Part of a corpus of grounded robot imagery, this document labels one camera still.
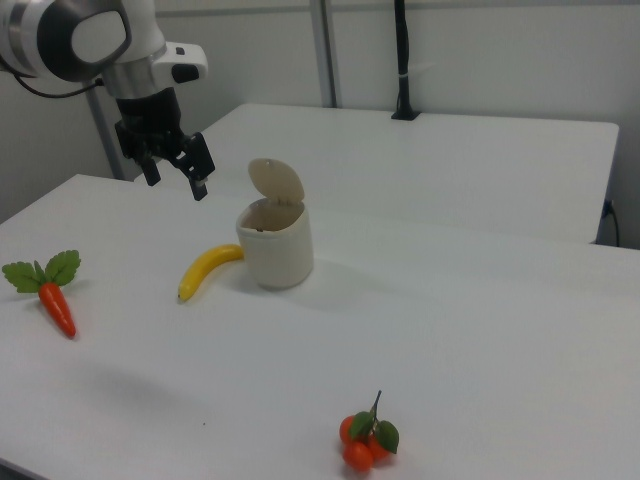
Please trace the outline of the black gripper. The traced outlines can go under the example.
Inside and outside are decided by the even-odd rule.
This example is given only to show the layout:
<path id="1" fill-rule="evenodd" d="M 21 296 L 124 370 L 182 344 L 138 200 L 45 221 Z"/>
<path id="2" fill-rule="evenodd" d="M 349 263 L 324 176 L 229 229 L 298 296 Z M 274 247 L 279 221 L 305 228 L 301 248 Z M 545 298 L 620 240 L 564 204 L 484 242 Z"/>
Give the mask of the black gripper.
<path id="1" fill-rule="evenodd" d="M 166 88 L 139 99 L 117 99 L 121 120 L 116 135 L 123 155 L 142 170 L 148 186 L 161 180 L 154 158 L 169 160 L 189 180 L 193 198 L 206 197 L 206 181 L 215 165 L 204 136 L 181 128 L 181 110 L 175 90 Z"/>

